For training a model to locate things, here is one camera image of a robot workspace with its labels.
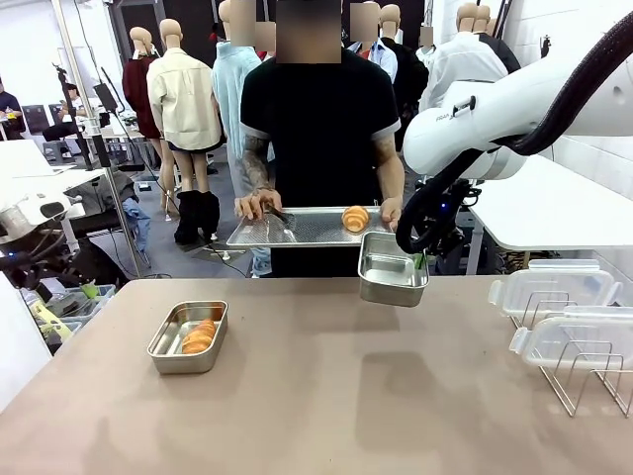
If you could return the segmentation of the person's left hand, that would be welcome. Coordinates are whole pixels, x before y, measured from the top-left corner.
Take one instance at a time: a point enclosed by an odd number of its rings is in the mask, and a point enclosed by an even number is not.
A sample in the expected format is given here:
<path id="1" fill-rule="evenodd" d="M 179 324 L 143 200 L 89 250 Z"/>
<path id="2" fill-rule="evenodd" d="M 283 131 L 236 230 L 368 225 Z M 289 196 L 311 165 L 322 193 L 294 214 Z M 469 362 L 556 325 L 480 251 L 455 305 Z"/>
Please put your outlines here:
<path id="1" fill-rule="evenodd" d="M 402 215 L 403 196 L 386 198 L 381 205 L 383 223 L 393 232 L 397 229 Z"/>

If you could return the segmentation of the person's right hand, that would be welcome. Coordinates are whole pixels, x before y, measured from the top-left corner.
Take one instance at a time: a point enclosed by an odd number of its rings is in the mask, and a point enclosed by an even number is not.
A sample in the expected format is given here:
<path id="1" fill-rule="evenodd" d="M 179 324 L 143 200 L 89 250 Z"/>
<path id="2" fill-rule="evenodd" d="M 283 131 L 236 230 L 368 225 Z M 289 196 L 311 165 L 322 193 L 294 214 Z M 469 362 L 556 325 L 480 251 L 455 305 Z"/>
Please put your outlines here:
<path id="1" fill-rule="evenodd" d="M 260 188 L 234 200 L 234 212 L 239 218 L 261 219 L 268 209 L 277 212 L 283 209 L 281 196 L 274 189 Z"/>

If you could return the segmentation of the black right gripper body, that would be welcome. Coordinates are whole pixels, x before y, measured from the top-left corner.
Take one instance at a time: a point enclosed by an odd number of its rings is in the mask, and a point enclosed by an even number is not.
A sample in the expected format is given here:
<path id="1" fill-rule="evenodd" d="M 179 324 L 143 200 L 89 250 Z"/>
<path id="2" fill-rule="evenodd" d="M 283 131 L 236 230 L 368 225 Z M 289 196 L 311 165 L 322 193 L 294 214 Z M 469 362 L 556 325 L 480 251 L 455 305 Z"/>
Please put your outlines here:
<path id="1" fill-rule="evenodd" d="M 468 211 L 478 203 L 482 190 L 470 180 L 458 179 L 449 186 L 418 219 L 418 234 L 435 231 L 426 252 L 430 255 L 446 257 L 465 240 L 464 232 L 456 220 L 460 211 Z"/>

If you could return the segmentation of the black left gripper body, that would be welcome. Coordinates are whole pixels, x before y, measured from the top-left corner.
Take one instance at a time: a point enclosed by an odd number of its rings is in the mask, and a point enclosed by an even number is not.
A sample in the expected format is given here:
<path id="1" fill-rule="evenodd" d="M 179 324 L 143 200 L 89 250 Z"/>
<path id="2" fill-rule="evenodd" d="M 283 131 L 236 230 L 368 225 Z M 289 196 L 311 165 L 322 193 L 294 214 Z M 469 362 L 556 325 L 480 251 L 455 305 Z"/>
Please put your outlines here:
<path id="1" fill-rule="evenodd" d="M 17 289 L 36 290 L 47 278 L 77 287 L 95 281 L 94 270 L 81 257 L 80 251 L 70 251 L 65 244 L 37 254 L 10 251 L 1 257 L 1 272 Z"/>

